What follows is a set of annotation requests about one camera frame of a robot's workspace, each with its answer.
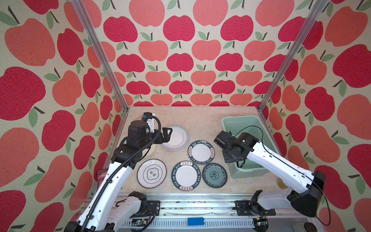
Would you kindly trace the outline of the cream plate with twig motif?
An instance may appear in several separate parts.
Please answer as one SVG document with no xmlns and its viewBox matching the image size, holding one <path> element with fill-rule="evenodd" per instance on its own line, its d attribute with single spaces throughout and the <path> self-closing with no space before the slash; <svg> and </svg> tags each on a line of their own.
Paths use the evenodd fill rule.
<svg viewBox="0 0 371 232">
<path fill-rule="evenodd" d="M 157 145 L 153 144 L 151 147 L 146 148 L 142 151 L 142 157 L 141 160 L 149 159 L 150 156 L 152 156 L 156 151 Z"/>
</svg>

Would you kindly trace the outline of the white fluted plate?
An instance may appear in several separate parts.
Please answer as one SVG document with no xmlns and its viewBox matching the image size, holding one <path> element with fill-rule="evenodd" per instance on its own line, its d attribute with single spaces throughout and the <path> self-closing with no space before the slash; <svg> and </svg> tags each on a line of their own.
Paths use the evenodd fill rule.
<svg viewBox="0 0 371 232">
<path fill-rule="evenodd" d="M 167 128 L 171 128 L 173 131 L 170 136 L 170 141 L 162 144 L 165 149 L 180 150 L 187 145 L 189 134 L 186 128 L 180 125 L 171 125 L 167 126 Z"/>
</svg>

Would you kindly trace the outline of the mint green plastic bin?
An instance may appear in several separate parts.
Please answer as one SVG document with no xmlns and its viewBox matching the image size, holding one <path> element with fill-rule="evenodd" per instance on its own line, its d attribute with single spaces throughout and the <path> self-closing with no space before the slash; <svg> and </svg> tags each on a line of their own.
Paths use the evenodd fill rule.
<svg viewBox="0 0 371 232">
<path fill-rule="evenodd" d="M 258 149 L 279 154 L 278 148 L 269 136 L 262 121 L 257 116 L 225 117 L 222 128 L 228 132 L 233 142 L 232 152 L 227 152 L 225 160 L 232 178 L 262 177 L 269 170 L 249 159 L 250 154 Z"/>
</svg>

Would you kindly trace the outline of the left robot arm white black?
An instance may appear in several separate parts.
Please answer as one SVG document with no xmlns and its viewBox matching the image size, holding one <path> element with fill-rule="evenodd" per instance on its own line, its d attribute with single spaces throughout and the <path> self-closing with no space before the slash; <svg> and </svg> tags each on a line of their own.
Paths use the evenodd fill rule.
<svg viewBox="0 0 371 232">
<path fill-rule="evenodd" d="M 129 194 L 116 210 L 112 206 L 125 181 L 141 161 L 143 150 L 153 144 L 167 143 L 173 130 L 163 128 L 154 116 L 143 115 L 141 120 L 133 121 L 128 127 L 128 135 L 114 150 L 106 176 L 87 209 L 76 222 L 69 222 L 66 232 L 115 232 L 124 222 L 135 214 L 144 214 L 146 195 L 137 191 Z"/>
</svg>

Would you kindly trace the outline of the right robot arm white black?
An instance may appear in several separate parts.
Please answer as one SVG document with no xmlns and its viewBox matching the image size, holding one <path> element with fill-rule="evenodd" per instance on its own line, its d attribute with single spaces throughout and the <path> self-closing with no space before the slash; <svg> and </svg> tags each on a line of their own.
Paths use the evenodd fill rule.
<svg viewBox="0 0 371 232">
<path fill-rule="evenodd" d="M 257 190 L 246 210 L 263 216 L 270 210 L 294 209 L 300 214 L 314 218 L 324 195 L 326 175 L 311 172 L 268 149 L 262 140 L 243 132 L 239 137 L 221 131 L 214 142 L 222 149 L 226 163 L 251 160 L 283 180 L 286 190 L 266 192 Z"/>
</svg>

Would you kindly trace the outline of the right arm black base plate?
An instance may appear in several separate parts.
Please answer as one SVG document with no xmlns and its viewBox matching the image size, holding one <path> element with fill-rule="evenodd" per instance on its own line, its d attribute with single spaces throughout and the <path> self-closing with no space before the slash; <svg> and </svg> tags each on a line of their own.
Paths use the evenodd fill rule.
<svg viewBox="0 0 371 232">
<path fill-rule="evenodd" d="M 254 201 L 235 201 L 238 216 L 276 216 L 274 209 L 266 210 Z"/>
</svg>

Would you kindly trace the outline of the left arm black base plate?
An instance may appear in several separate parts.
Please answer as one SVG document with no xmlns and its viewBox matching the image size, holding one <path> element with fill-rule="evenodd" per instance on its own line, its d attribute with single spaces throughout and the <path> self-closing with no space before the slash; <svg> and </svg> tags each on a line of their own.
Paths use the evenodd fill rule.
<svg viewBox="0 0 371 232">
<path fill-rule="evenodd" d="M 140 212 L 131 216 L 131 218 L 159 216 L 161 201 L 147 201 L 146 206 Z"/>
</svg>

